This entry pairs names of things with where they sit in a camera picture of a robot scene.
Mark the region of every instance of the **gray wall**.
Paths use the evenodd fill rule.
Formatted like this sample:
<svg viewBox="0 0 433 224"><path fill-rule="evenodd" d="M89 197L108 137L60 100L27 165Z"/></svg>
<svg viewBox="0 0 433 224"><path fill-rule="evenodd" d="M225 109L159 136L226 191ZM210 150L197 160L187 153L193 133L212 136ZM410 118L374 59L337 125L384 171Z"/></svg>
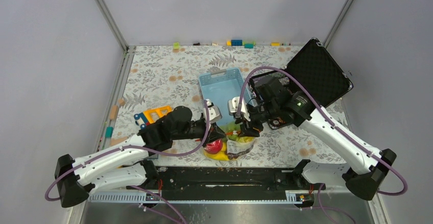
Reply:
<svg viewBox="0 0 433 224"><path fill-rule="evenodd" d="M94 0L0 0L0 12L0 223L63 223L45 190L59 156L94 149L122 50Z"/></svg>
<svg viewBox="0 0 433 224"><path fill-rule="evenodd" d="M397 153L409 191L385 197L392 223L431 223L433 0L355 0L330 52L352 72L344 97L353 130ZM392 174L383 190L397 191Z"/></svg>
<svg viewBox="0 0 433 224"><path fill-rule="evenodd" d="M345 0L105 0L130 45L325 39Z"/></svg>

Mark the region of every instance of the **teal block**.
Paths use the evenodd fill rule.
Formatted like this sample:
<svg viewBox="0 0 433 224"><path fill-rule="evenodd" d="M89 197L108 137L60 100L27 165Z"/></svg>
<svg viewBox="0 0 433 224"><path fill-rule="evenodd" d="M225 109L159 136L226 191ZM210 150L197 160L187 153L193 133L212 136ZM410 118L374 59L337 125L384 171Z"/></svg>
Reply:
<svg viewBox="0 0 433 224"><path fill-rule="evenodd" d="M105 130L105 137L111 138L111 136L113 135L113 130L113 127L107 127L107 129Z"/></svg>

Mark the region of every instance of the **snack package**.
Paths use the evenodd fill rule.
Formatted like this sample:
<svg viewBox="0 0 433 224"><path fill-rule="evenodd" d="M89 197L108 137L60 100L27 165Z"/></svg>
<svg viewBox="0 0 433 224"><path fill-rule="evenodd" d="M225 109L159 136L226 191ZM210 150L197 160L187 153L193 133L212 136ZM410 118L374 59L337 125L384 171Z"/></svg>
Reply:
<svg viewBox="0 0 433 224"><path fill-rule="evenodd" d="M227 137L206 144L204 154L206 157L215 160L236 160L242 155L249 153L256 141L255 137L238 137L240 126L234 122L226 126L220 126Z"/></svg>

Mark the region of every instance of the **blue plastic bin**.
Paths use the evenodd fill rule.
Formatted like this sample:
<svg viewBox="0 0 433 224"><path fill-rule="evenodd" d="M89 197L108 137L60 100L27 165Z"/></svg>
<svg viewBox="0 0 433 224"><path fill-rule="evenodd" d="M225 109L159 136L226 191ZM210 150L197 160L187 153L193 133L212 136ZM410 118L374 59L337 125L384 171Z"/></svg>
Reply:
<svg viewBox="0 0 433 224"><path fill-rule="evenodd" d="M224 126L234 121L233 116L229 115L228 101L236 96L240 96L240 89L244 79L237 67L227 68L216 72L208 72L199 76L200 89L203 98L210 99L217 105L223 118L217 122L219 126ZM251 94L248 90L244 93L244 101L250 102Z"/></svg>

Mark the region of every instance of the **floral tablecloth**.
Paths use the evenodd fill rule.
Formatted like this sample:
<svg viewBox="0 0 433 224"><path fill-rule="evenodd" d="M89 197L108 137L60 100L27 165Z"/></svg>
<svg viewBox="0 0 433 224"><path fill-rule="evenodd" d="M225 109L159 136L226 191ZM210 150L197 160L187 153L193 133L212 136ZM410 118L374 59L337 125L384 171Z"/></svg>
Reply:
<svg viewBox="0 0 433 224"><path fill-rule="evenodd" d="M123 98L126 104L119 110L113 139L131 136L139 128L133 115L144 110L170 105L189 107L193 119L203 109L198 76L229 67L241 69L244 78L258 66L284 67L301 46L137 46ZM347 126L341 101L327 110ZM194 140L173 143L167 152L182 153L196 147ZM294 167L301 159L322 163L344 163L332 149L312 134L295 126L271 130L267 125L247 155L235 161L216 161L206 158L203 151L184 157L159 156L159 166L217 166L217 167Z"/></svg>

